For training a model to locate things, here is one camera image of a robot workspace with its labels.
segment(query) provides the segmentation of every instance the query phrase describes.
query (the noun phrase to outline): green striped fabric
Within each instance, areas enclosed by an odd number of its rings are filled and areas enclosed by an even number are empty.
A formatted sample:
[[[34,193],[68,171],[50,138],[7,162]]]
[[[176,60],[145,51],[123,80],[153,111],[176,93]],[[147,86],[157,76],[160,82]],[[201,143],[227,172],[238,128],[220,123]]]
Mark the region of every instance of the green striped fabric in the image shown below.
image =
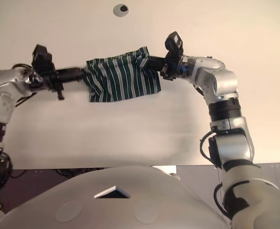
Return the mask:
[[[161,91],[157,71],[146,68],[147,47],[123,55],[87,61],[90,102],[115,102]]]

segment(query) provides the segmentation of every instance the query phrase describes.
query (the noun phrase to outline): robotic arm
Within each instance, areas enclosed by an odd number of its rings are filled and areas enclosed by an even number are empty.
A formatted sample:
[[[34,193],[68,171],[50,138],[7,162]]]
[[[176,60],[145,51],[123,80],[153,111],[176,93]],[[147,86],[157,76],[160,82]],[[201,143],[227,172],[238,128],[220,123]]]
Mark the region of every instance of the robotic arm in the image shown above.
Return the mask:
[[[280,191],[252,163],[254,147],[241,115],[235,74],[211,57],[183,55],[183,42],[176,32],[169,35],[165,46],[169,51],[166,57],[151,57],[148,67],[160,71],[166,80],[187,80],[205,98],[212,121],[201,146],[209,135],[215,135],[209,138],[210,158],[202,149],[201,153],[222,169],[225,209],[218,204],[221,211],[232,220],[235,229],[272,228],[273,224],[280,228]],[[86,74],[81,68],[56,70],[52,55],[39,45],[33,53],[32,66],[18,64],[0,71],[0,187],[12,168],[3,153],[2,138],[15,105],[42,89],[57,92],[58,98],[64,99],[62,83],[79,81]]]

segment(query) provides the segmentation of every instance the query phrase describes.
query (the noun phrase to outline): striped cloth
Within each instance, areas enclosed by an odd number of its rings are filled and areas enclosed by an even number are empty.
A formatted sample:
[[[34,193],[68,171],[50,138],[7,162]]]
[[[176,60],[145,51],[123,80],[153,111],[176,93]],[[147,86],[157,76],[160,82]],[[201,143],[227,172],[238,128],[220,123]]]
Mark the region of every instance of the striped cloth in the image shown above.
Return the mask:
[[[115,102],[161,91],[158,73],[146,68],[147,47],[123,55],[87,61],[90,102]]]

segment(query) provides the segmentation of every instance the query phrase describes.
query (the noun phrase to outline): vent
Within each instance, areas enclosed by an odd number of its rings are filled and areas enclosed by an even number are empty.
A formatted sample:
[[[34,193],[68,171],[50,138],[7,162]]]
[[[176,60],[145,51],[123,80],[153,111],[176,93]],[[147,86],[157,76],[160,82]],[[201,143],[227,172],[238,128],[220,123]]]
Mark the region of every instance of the vent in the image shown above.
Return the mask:
[[[101,198],[130,198],[129,194],[124,192],[122,189],[117,186],[106,189],[94,196],[95,199]]]

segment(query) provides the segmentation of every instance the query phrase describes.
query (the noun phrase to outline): wire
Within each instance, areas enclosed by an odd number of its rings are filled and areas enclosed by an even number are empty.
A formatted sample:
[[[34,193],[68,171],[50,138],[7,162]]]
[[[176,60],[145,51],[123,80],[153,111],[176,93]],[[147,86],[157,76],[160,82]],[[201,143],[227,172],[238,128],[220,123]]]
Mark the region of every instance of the wire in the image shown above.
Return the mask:
[[[212,134],[212,131],[209,131],[207,134],[204,135],[204,137],[200,140],[200,144],[199,144],[199,150],[201,152],[201,155],[206,158],[208,161],[211,162],[211,159],[204,153],[203,151],[203,144],[205,142],[205,140]]]
[[[91,171],[101,170],[104,168],[61,168],[53,169],[58,175],[61,175],[67,179],[76,177],[80,174],[88,173]]]
[[[19,177],[21,177],[23,174],[25,174],[26,173],[26,169],[23,171],[23,172],[21,172],[19,175],[17,175],[17,176],[12,176],[12,175],[10,175],[10,178],[14,178],[14,179],[16,179],[16,178],[19,178]]]
[[[224,216],[226,216],[227,218],[231,219],[231,218],[229,217],[228,212],[226,212],[226,211],[223,209],[223,207],[220,205],[220,203],[219,203],[218,200],[217,200],[217,193],[218,193],[218,191],[221,189],[222,186],[223,186],[223,184],[220,183],[220,184],[218,184],[218,185],[215,187],[215,190],[213,191],[213,199],[214,199],[214,201],[215,201],[215,204],[216,204],[217,208],[224,214]]]
[[[28,96],[28,97],[25,97],[25,98],[21,98],[21,99],[19,99],[17,102],[17,104],[16,104],[16,107],[17,106],[20,106],[22,103],[24,103],[24,102],[26,102],[27,100],[29,100],[30,98],[32,98],[34,95],[36,95],[37,93],[33,93],[33,94],[31,94],[30,96]]]
[[[25,63],[14,64],[12,68],[32,68],[32,66]]]
[[[195,86],[194,84],[193,84],[193,87],[196,89],[196,91],[197,91],[199,94],[201,94],[202,96],[204,96],[203,91],[202,91],[199,87]]]
[[[2,179],[2,182],[0,183],[0,189],[7,183],[9,177],[11,176],[11,172],[12,172],[12,162],[11,162],[11,158],[8,154],[2,152],[2,154],[0,155],[0,157],[2,158],[6,158],[8,161],[8,168],[7,168],[7,172],[5,174],[5,177]]]

